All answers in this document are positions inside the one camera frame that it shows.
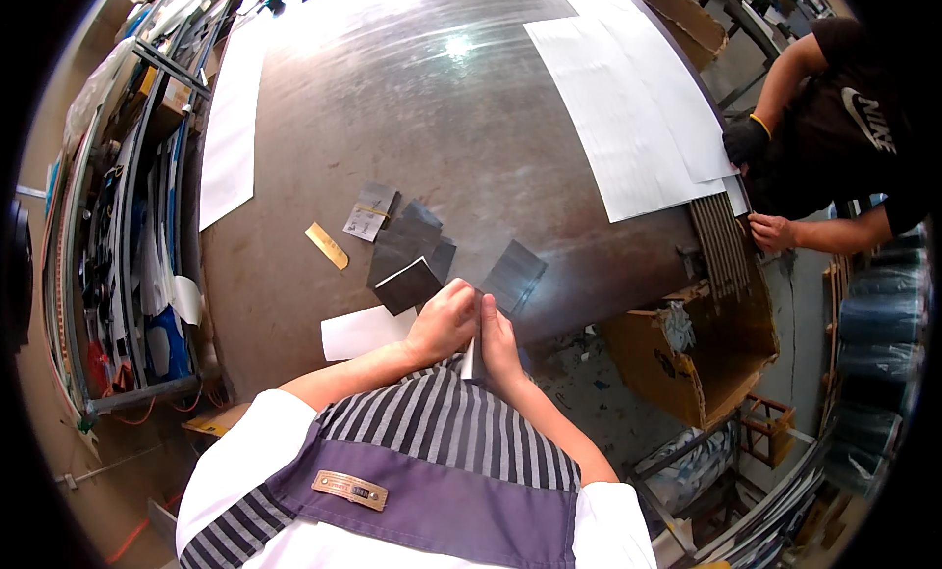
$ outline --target striped apron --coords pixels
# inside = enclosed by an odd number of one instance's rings
[[[299,517],[475,563],[574,567],[576,462],[463,381],[461,359],[325,408],[294,461],[197,534],[182,567],[239,567]],[[337,474],[360,483],[321,491]]]

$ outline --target label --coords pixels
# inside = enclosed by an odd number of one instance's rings
[[[358,477],[337,473],[336,471],[317,471],[317,477],[311,483],[315,492],[340,495],[347,501],[382,512],[386,506],[388,491],[375,483],[363,481]]]
[[[317,225],[317,222],[311,224],[304,233],[307,234],[311,241],[320,248],[320,251],[327,255],[331,259],[337,269],[346,269],[347,262],[347,253],[340,250],[340,247],[337,246],[337,243],[334,242],[334,239],[327,235],[327,232],[324,232],[324,228]]]

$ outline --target white sleeve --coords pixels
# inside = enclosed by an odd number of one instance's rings
[[[576,569],[657,566],[635,488],[597,481],[576,500]]]
[[[209,447],[186,484],[177,518],[177,557],[190,539],[294,460],[317,415],[280,389],[268,389]]]

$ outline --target table surface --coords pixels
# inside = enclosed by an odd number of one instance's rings
[[[547,261],[514,320],[521,344],[692,283],[677,254],[699,248],[689,210],[608,223],[523,27],[575,14],[566,0],[289,4],[262,70],[254,197],[202,233],[238,401],[326,366],[320,322],[379,304],[366,288],[372,245],[342,230],[367,180],[445,223],[458,246],[451,277],[479,285],[512,238]],[[347,269],[304,235],[311,222],[347,252]]]

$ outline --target wooden pallet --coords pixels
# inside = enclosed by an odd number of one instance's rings
[[[824,269],[823,276],[829,281],[831,287],[831,323],[824,331],[831,340],[831,357],[828,359],[828,369],[821,378],[824,389],[824,403],[821,406],[821,418],[818,425],[818,438],[824,434],[827,420],[837,404],[840,394],[840,382],[837,374],[837,343],[840,334],[837,329],[837,316],[840,313],[840,303],[847,297],[847,287],[851,277],[851,259],[841,255],[834,255],[831,264]]]

